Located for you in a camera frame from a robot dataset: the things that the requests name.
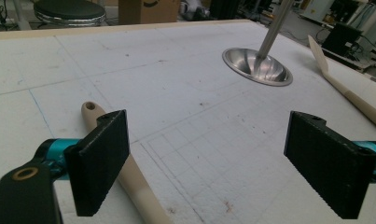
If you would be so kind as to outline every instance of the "black stool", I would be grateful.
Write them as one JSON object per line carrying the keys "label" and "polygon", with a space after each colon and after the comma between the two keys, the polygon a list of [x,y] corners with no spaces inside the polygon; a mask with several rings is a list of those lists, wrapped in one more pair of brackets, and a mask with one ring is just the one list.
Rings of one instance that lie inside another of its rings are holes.
{"label": "black stool", "polygon": [[41,21],[62,26],[99,26],[105,19],[105,9],[86,0],[39,0],[34,12]]}

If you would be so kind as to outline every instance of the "stainless steel bowl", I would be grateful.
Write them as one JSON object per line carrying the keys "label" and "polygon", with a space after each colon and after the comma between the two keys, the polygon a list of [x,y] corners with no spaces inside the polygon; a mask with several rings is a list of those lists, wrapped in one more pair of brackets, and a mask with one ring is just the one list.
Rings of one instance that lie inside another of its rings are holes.
{"label": "stainless steel bowl", "polygon": [[254,49],[226,49],[222,57],[236,73],[259,83],[286,86],[293,80],[292,74],[281,63],[269,55],[260,60]]}

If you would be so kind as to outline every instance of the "white table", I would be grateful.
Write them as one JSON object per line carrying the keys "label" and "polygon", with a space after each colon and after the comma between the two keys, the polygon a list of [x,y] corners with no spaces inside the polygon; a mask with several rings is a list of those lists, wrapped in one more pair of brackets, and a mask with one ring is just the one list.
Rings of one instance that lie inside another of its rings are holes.
{"label": "white table", "polygon": [[[351,140],[376,127],[320,76],[309,49],[278,36],[270,55],[287,87],[231,71],[228,48],[258,49],[266,29],[212,21],[0,34],[0,177],[48,138],[87,133],[80,106],[127,109],[132,154],[174,223],[376,223],[376,185],[359,220],[340,219],[283,155],[290,110]],[[376,83],[329,61],[330,73],[376,105]],[[77,217],[55,182],[64,223],[140,223],[118,183],[97,215]]]}

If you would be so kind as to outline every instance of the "cardboard box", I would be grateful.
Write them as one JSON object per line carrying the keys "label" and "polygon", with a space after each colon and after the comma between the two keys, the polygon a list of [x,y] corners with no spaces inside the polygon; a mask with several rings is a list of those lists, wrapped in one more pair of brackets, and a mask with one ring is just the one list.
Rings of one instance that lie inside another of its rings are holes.
{"label": "cardboard box", "polygon": [[176,22],[180,0],[118,0],[118,23]]}

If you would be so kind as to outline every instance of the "wooden handle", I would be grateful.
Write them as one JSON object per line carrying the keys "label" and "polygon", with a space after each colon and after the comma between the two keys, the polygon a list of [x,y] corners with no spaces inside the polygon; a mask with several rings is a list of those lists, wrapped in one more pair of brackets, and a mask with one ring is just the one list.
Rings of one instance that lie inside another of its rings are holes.
{"label": "wooden handle", "polygon": [[97,127],[97,118],[106,114],[105,111],[94,102],[86,102],[82,105],[82,117],[85,120],[86,128],[91,132]]}
{"label": "wooden handle", "polygon": [[355,105],[362,113],[368,117],[374,124],[376,124],[376,108],[372,105],[368,104],[368,102],[362,100],[359,96],[355,93],[348,91],[344,94],[345,98],[347,98],[353,105]]}
{"label": "wooden handle", "polygon": [[[104,110],[94,102],[84,103],[81,110],[82,117],[89,131],[97,126],[97,118],[105,114]],[[145,223],[172,223],[165,214],[152,189],[147,184],[132,154],[130,154],[121,168],[118,182],[126,190]]]}
{"label": "wooden handle", "polygon": [[364,101],[355,93],[348,90],[344,85],[342,85],[328,73],[324,73],[324,78],[376,125],[376,108]]}

